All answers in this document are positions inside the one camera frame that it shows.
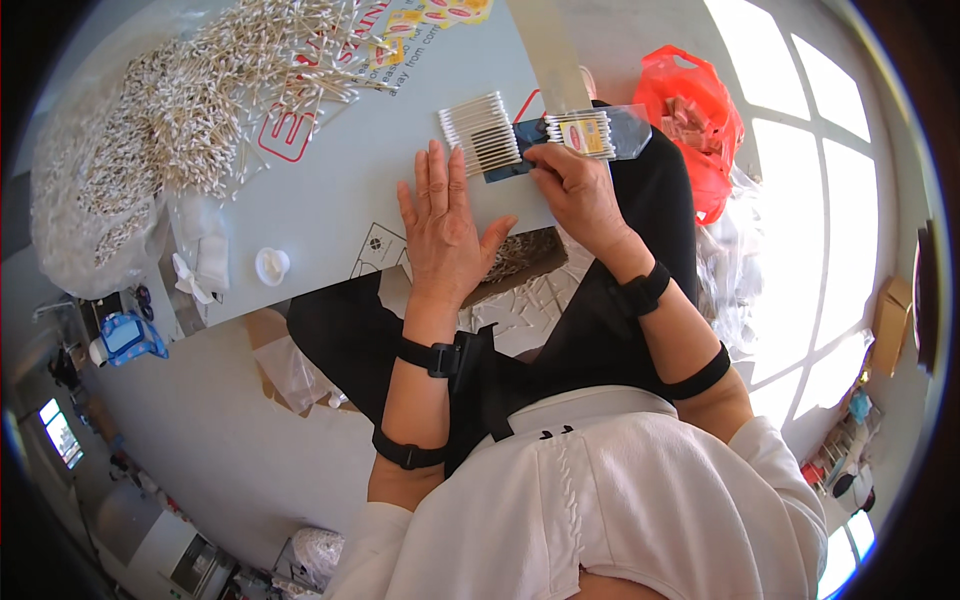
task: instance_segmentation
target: white cloth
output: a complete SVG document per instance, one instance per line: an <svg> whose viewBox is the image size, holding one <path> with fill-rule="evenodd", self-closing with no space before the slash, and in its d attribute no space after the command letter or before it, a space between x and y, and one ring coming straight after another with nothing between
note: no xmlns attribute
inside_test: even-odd
<svg viewBox="0 0 960 600"><path fill-rule="evenodd" d="M550 412L474 452L415 513L367 503L324 597L562 599L579 565L671 600L816 596L823 507L766 418L727 446L662 412Z"/></svg>

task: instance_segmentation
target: finger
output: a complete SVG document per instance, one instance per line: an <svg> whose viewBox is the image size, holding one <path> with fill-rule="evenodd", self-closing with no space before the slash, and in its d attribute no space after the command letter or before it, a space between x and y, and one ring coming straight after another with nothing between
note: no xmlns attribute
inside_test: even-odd
<svg viewBox="0 0 960 600"><path fill-rule="evenodd" d="M423 150L417 150L414 175L417 178L417 214L422 217L430 214L430 171L426 166L426 152Z"/></svg>
<svg viewBox="0 0 960 600"><path fill-rule="evenodd" d="M417 224L417 209L414 208L414 199L410 197L410 186L406 181L396 183L396 201L400 204L400 218L403 225L410 230Z"/></svg>
<svg viewBox="0 0 960 600"><path fill-rule="evenodd" d="M504 215L490 223L490 226L484 231L483 237L480 238L480 256L486 267L484 275L493 266L493 262L496 260L496 251L499 250L500 244L503 244L503 240L507 239L507 235L510 234L510 230L514 228L517 221L516 215Z"/></svg>
<svg viewBox="0 0 960 600"><path fill-rule="evenodd" d="M570 150L563 144L551 142L532 146L523 153L523 157L536 163L538 167L542 163L549 166L563 179L571 175L575 169L581 168L583 161L587 160L583 155Z"/></svg>
<svg viewBox="0 0 960 600"><path fill-rule="evenodd" d="M450 183L447 186L450 210L469 209L470 200L467 197L467 166L464 164L464 149L457 146L450 153L450 161L446 164L450 172Z"/></svg>
<svg viewBox="0 0 960 600"><path fill-rule="evenodd" d="M442 215L449 205L446 191L446 161L444 148L435 139L430 140L430 214Z"/></svg>
<svg viewBox="0 0 960 600"><path fill-rule="evenodd" d="M566 200L564 181L556 173L537 167L530 170L530 177L533 178L534 183L550 205Z"/></svg>

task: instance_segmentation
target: white cup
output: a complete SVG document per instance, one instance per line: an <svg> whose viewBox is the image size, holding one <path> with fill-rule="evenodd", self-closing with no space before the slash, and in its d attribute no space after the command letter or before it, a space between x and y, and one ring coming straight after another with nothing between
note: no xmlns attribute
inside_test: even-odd
<svg viewBox="0 0 960 600"><path fill-rule="evenodd" d="M263 248L256 254L253 266L261 281L270 287L276 287L283 281L287 271L290 271L290 257L283 250Z"/></svg>

